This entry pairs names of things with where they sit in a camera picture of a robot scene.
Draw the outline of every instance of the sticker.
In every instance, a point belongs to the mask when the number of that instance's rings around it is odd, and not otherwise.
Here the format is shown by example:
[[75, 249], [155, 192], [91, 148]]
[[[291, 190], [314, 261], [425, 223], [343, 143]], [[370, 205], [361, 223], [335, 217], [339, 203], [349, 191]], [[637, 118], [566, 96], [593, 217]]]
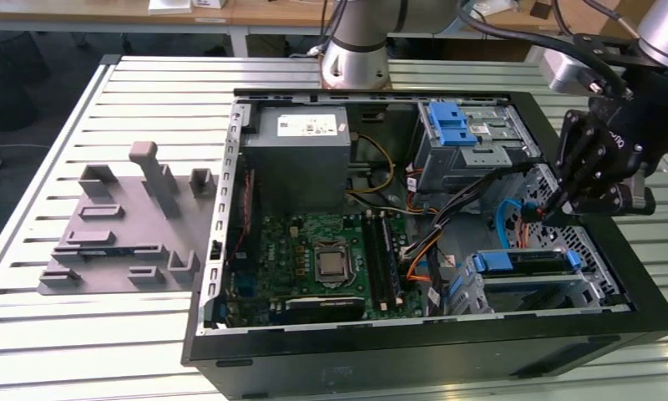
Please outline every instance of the sticker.
[[196, 23], [227, 23], [224, 18], [196, 18]]
[[418, 179], [414, 178], [414, 177], [409, 177], [406, 179], [406, 184], [407, 184], [409, 190], [411, 192], [417, 192], [417, 190], [419, 189], [419, 181], [418, 181]]
[[442, 296], [441, 294], [438, 293], [438, 291], [434, 289], [434, 287], [431, 287], [429, 289], [429, 299], [431, 300], [431, 302], [439, 307], [441, 304], [442, 304]]
[[474, 134], [490, 134], [489, 125], [486, 125], [486, 124], [483, 124], [483, 125], [471, 125], [470, 126], [470, 132], [473, 132]]
[[278, 118], [278, 136], [335, 136], [334, 114], [285, 114]]

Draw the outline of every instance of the wooden table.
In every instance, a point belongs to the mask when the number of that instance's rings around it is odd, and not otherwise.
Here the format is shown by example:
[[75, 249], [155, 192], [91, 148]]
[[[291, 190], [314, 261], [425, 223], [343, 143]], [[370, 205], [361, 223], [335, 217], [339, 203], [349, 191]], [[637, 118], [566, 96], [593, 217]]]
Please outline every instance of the wooden table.
[[[653, 0], [603, 0], [609, 7], [634, 3], [641, 13]], [[330, 1], [330, 12], [335, 1]], [[522, 12], [506, 11], [489, 17], [499, 27], [555, 34], [558, 23], [550, 15], [535, 18], [535, 0], [522, 1]], [[578, 0], [561, 0], [575, 32], [601, 33], [609, 18]], [[237, 57], [247, 57], [249, 34], [318, 35], [321, 0], [230, 0], [223, 9], [194, 8], [190, 14], [148, 15], [148, 0], [0, 0], [0, 30], [116, 32], [116, 33], [226, 33]], [[479, 38], [479, 33], [453, 27], [431, 34], [402, 33], [398, 37]]]

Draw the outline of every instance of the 3d-printed holder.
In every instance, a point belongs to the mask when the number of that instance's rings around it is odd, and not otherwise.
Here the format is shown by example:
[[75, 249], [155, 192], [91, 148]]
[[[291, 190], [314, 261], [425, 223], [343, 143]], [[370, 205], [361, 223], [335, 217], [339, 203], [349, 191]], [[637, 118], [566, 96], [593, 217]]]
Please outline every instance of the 3d-printed holder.
[[39, 292], [51, 294], [191, 291], [206, 260], [218, 180], [208, 169], [174, 177], [154, 142], [135, 142], [130, 160], [144, 177], [116, 177], [88, 165], [84, 195]]

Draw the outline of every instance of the motherboard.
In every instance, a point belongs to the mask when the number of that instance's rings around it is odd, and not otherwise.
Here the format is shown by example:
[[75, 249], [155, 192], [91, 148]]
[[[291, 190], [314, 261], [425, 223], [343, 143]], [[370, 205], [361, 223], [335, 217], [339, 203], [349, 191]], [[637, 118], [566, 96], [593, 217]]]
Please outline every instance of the motherboard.
[[397, 213], [265, 217], [257, 269], [234, 275], [233, 324], [421, 317], [397, 257], [407, 244]]

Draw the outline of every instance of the screw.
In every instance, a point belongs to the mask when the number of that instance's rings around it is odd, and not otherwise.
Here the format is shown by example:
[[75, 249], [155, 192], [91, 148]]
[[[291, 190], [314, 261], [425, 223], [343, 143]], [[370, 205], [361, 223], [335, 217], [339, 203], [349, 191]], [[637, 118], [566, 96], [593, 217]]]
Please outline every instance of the screw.
[[602, 86], [597, 83], [597, 82], [593, 82], [591, 85], [590, 85], [590, 90], [591, 92], [594, 92], [595, 94], [602, 94], [605, 92], [605, 89], [602, 88]]

